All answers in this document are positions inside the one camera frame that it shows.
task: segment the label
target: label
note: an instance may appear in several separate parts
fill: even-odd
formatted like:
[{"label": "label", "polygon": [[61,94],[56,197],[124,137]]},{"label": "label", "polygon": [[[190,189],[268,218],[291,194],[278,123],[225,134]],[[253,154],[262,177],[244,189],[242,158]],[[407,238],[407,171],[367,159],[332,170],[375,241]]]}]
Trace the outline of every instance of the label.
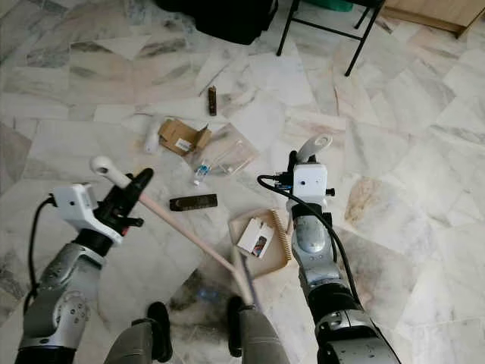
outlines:
[{"label": "label", "polygon": [[179,138],[178,141],[175,143],[175,146],[177,148],[182,149],[184,152],[188,152],[190,148],[192,147],[191,142],[187,142],[186,140],[183,140],[182,138]]}]

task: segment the small bottle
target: small bottle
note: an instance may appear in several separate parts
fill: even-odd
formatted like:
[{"label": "small bottle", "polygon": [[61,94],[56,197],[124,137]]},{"label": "small bottle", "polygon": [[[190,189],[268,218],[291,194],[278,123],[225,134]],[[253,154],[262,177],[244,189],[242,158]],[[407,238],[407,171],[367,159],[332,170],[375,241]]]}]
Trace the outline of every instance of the small bottle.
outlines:
[{"label": "small bottle", "polygon": [[208,175],[210,170],[211,170],[211,165],[208,163],[206,159],[203,159],[200,165],[196,169],[196,173],[194,175],[194,184],[198,186],[205,178],[205,176]]}]

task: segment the marble floor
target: marble floor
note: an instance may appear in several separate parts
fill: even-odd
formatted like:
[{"label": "marble floor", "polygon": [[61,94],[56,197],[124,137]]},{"label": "marble floor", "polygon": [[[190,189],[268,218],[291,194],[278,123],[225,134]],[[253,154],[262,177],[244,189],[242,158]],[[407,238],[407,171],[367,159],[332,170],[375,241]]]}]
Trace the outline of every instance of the marble floor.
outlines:
[{"label": "marble floor", "polygon": [[[227,253],[227,222],[284,201],[255,177],[281,171],[316,133],[333,135],[318,159],[329,170],[334,224],[365,308],[404,364],[478,364],[485,356],[485,21],[460,40],[380,17],[352,73],[356,44],[292,24],[282,2],[250,46],[197,31],[150,0],[3,0],[0,4],[0,362],[14,361],[28,289],[27,240],[35,207],[53,187],[109,185],[88,167],[111,156],[125,171],[155,169],[147,193],[217,193],[219,206],[180,213]],[[300,17],[350,28],[361,9],[337,14],[302,4]],[[218,115],[205,107],[218,92]],[[196,189],[178,155],[142,152],[151,115],[194,127],[232,123],[258,157],[232,177]],[[172,363],[231,363],[224,304],[230,277],[142,206],[102,272],[99,300],[77,363],[102,362],[116,336],[153,300],[171,309]],[[42,214],[40,272],[74,237],[55,211]],[[295,263],[255,282],[292,364],[315,363],[313,324]],[[204,295],[201,292],[214,294]]]}]

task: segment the cardboard piece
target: cardboard piece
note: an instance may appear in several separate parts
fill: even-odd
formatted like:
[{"label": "cardboard piece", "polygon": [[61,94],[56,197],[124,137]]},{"label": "cardboard piece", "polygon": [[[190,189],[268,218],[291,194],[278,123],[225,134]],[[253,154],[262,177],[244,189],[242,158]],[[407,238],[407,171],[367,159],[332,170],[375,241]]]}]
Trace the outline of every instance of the cardboard piece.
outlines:
[{"label": "cardboard piece", "polygon": [[207,126],[196,130],[178,119],[165,119],[158,130],[160,144],[181,156],[202,150],[211,138],[211,134]]}]

